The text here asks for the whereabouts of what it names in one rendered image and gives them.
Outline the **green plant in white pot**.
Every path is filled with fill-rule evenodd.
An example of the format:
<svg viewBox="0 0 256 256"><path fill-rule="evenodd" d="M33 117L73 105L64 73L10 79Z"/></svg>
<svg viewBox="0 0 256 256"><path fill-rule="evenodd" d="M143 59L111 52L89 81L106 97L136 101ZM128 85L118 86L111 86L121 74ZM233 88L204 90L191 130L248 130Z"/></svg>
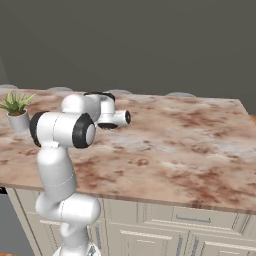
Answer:
<svg viewBox="0 0 256 256"><path fill-rule="evenodd" d="M29 129L30 119L26 106L31 103L34 95L9 91L3 103L0 102L0 108L7 111L7 117L11 128L15 133L22 133Z"/></svg>

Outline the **cream drawer front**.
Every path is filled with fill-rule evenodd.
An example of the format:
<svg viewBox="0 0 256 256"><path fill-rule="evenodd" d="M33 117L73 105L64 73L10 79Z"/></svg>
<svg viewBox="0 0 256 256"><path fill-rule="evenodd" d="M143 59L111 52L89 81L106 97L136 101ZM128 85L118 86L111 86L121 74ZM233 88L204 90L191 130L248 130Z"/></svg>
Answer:
<svg viewBox="0 0 256 256"><path fill-rule="evenodd" d="M211 223L190 222L176 219L176 214L190 218L211 218ZM175 223L190 226L210 227L231 230L233 228L237 214L215 210L195 209L188 207L174 206L171 211L170 220Z"/></svg>

